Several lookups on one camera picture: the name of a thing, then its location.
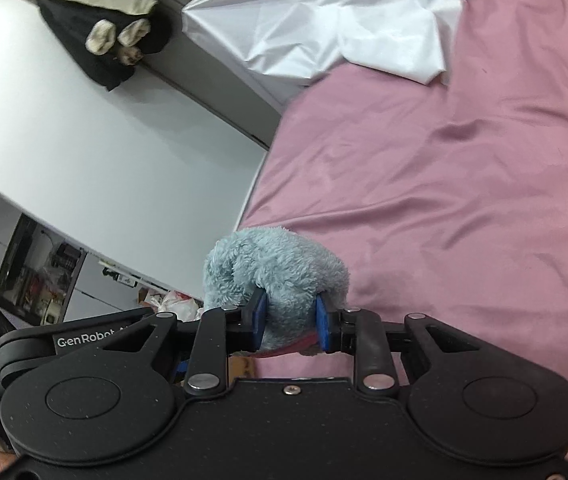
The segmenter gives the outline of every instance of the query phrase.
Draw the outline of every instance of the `fluffy blue fabric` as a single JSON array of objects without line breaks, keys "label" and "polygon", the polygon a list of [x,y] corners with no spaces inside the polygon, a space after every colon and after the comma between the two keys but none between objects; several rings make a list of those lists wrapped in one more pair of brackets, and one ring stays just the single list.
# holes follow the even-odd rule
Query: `fluffy blue fabric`
[{"label": "fluffy blue fabric", "polygon": [[222,238],[206,257],[204,308],[246,304],[256,287],[270,301],[259,349],[276,350],[315,329],[318,293],[345,306],[349,272],[317,242],[282,227],[251,227]]}]

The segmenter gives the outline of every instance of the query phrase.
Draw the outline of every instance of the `white plastic sheet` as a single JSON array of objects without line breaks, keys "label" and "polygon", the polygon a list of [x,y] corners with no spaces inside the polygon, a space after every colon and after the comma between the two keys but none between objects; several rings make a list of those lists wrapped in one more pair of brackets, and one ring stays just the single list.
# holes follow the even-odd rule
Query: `white plastic sheet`
[{"label": "white plastic sheet", "polygon": [[193,0],[183,30],[278,110],[344,59],[428,83],[463,0]]}]

